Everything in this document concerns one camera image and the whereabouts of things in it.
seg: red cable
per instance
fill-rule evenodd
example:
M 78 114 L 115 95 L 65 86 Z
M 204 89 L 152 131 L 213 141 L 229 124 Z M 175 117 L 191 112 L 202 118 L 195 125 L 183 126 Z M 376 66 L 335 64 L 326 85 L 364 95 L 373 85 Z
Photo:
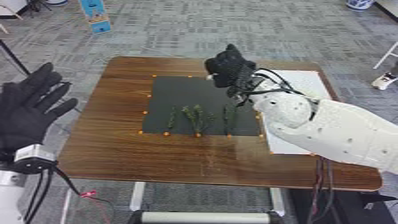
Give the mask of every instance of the red cable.
M 95 190 L 92 190 L 92 191 L 88 191 L 88 192 L 83 192 L 83 193 L 79 194 L 79 197 L 90 199 L 90 201 L 94 202 L 94 205 L 95 205 L 95 207 L 97 207 L 97 209 L 99 209 L 99 212 L 101 212 L 101 216 L 103 216 L 104 223 L 110 224 L 110 218 L 108 218 L 108 216 L 106 216 L 106 212 L 104 212 L 103 204 L 97 203 L 97 201 L 90 198 L 94 195 L 95 195 Z

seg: white sheet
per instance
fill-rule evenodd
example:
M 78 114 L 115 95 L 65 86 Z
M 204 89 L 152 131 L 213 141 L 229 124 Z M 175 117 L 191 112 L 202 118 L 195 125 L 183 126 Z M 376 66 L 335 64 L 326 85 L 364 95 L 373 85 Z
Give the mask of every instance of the white sheet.
M 316 71 L 275 70 L 277 74 L 289 81 L 293 88 L 314 98 L 330 99 L 326 88 Z M 310 154 L 310 152 L 287 143 L 266 130 L 266 140 L 273 154 Z

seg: wire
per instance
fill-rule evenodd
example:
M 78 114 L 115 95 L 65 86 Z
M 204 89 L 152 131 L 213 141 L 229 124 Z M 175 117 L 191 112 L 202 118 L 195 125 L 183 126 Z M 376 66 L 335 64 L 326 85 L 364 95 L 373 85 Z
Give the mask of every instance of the wire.
M 332 162 L 330 160 L 326 160 L 326 176 L 328 176 L 328 198 L 326 198 L 326 205 L 325 205 L 325 209 L 323 209 L 323 212 L 319 214 L 319 216 L 314 218 L 314 222 L 323 219 L 325 215 L 326 215 L 326 212 L 330 210 L 330 207 L 332 207 L 332 202 L 334 202 L 334 177 L 332 177 Z
M 74 184 L 72 184 L 72 182 L 71 182 L 71 179 L 69 179 L 69 177 L 67 177 L 63 171 L 58 169 L 56 166 L 55 166 L 53 169 L 55 169 L 55 173 L 58 174 L 60 178 L 62 178 L 63 181 L 65 181 L 65 184 L 67 184 L 67 186 L 69 186 L 69 188 L 71 188 L 74 194 L 78 195 L 78 197 L 81 197 L 81 193 L 79 193 L 79 191 L 78 191 L 78 189 L 76 189 L 76 186 L 74 186 Z M 104 199 L 101 199 L 101 198 L 95 198 L 95 197 L 90 197 L 90 196 L 85 196 L 85 198 L 88 198 L 88 199 L 92 199 L 92 200 L 95 200 L 95 201 L 101 201 L 101 202 L 104 202 L 104 203 L 108 204 L 108 206 L 110 206 L 110 208 L 111 208 L 111 219 L 110 219 L 110 220 L 111 220 L 110 223 L 111 223 L 111 222 L 113 222 L 113 218 L 115 218 L 115 207 L 113 207 L 111 202 L 110 202 L 108 200 L 104 200 Z
M 259 95 L 259 94 L 264 94 L 264 93 L 273 93 L 273 92 L 293 92 L 294 94 L 300 94 L 303 95 L 296 90 L 293 89 L 270 89 L 270 90 L 262 90 L 262 91 L 243 91 L 241 93 L 248 94 L 248 95 Z
M 278 89 L 271 89 L 271 90 L 264 90 L 264 91 L 243 91 L 241 93 L 245 93 L 247 95 L 257 95 L 257 94 L 264 94 L 264 93 L 271 93 L 271 92 L 287 92 L 287 93 L 294 93 L 298 95 L 303 95 L 300 91 L 294 90 L 294 88 L 289 85 L 289 82 L 286 81 L 286 79 L 282 78 L 282 76 L 268 69 L 268 68 L 259 68 L 257 70 L 264 70 L 266 72 L 270 72 L 277 78 L 280 79 L 280 82 L 284 84 L 284 86 L 287 88 L 278 88 Z M 278 82 L 270 78 L 268 75 L 261 74 L 261 73 L 254 73 L 255 76 L 261 76 L 262 78 L 270 79 L 270 81 L 278 84 Z
M 321 189 L 323 189 L 323 164 L 326 164 L 326 178 L 328 178 L 328 197 L 326 197 L 326 205 L 321 211 L 321 214 L 318 217 L 314 217 L 318 213 L 318 200 L 321 197 Z M 309 209 L 309 215 L 307 215 L 307 224 L 312 224 L 316 221 L 319 221 L 330 211 L 332 208 L 332 202 L 334 202 L 334 177 L 332 177 L 332 162 L 323 157 L 319 157 L 316 161 L 316 185 L 312 188 L 312 203 L 310 203 L 310 209 Z
M 44 189 L 42 189 L 39 201 L 37 201 L 37 204 L 35 204 L 35 207 L 33 207 L 33 210 L 32 210 L 32 214 L 30 214 L 30 216 L 26 218 L 26 223 L 24 224 L 32 223 L 33 216 L 35 216 L 35 213 L 39 211 L 39 207 L 40 207 L 40 204 L 42 204 L 42 201 L 44 201 L 44 198 L 46 198 L 48 189 L 49 189 L 49 185 L 51 185 L 51 180 L 53 180 L 53 168 L 48 169 L 46 186 L 44 186 Z
M 32 211 L 32 207 L 33 207 L 33 201 L 35 201 L 39 188 L 40 188 L 40 183 L 42 183 L 42 177 L 44 177 L 44 173 L 40 172 L 39 182 L 37 182 L 35 189 L 33 189 L 33 195 L 32 195 L 30 202 L 28 202 L 28 210 L 26 210 L 26 214 L 24 214 L 24 221 L 26 221 L 28 216 L 30 216 L 30 211 Z
M 95 207 L 97 207 L 97 209 L 101 211 L 104 223 L 110 224 L 110 219 L 108 219 L 108 216 L 106 216 L 106 213 L 104 213 L 103 205 L 101 205 L 101 203 L 97 203 L 97 201 L 92 198 L 88 198 L 88 199 L 90 199 L 90 201 L 92 201 L 92 203 L 94 203 L 94 205 L 95 205 Z
M 280 79 L 284 85 L 293 90 L 294 88 L 291 87 L 289 82 L 286 81 L 286 79 L 282 78 L 282 76 L 268 68 L 259 68 L 259 69 L 262 69 L 266 72 L 270 72 L 277 76 L 277 78 Z
M 312 224 L 312 216 L 318 213 L 318 199 L 319 199 L 319 190 L 323 187 L 323 158 L 316 160 L 316 182 L 312 187 L 312 199 L 310 199 L 310 207 L 307 213 L 307 224 Z

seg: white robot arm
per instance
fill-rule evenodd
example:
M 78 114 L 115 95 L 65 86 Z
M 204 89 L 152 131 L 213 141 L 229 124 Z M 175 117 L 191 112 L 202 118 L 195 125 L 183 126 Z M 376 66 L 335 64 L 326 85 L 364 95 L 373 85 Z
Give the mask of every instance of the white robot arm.
M 252 92 L 280 89 L 282 80 L 257 70 Z M 326 159 L 398 173 L 398 126 L 357 106 L 294 92 L 248 96 L 275 136 Z

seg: chair leg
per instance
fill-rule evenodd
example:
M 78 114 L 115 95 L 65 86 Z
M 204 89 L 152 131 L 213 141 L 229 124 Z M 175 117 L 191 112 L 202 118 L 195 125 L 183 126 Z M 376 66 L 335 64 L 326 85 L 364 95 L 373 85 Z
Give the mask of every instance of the chair leg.
M 1 23 L 0 23 L 0 29 L 1 29 L 3 33 L 8 34 L 8 31 L 7 31 Z
M 389 48 L 389 51 L 387 51 L 385 55 L 382 56 L 382 59 L 380 59 L 380 61 L 376 62 L 376 65 L 374 65 L 373 69 L 378 68 L 378 66 L 380 66 L 380 64 L 382 64 L 382 62 L 383 62 L 387 56 L 389 56 L 389 55 L 394 55 L 394 54 L 392 54 L 392 51 L 394 51 L 394 48 L 396 48 L 396 47 L 398 47 L 398 42 L 394 43 L 392 47 Z
M 14 10 L 8 8 L 8 6 L 7 6 L 7 5 L 0 5 L 0 7 L 3 7 L 3 8 L 8 10 L 8 12 L 12 13 L 12 15 L 16 16 L 16 18 L 17 18 L 19 20 L 23 20 L 21 16 L 19 16 L 17 13 L 14 12 Z

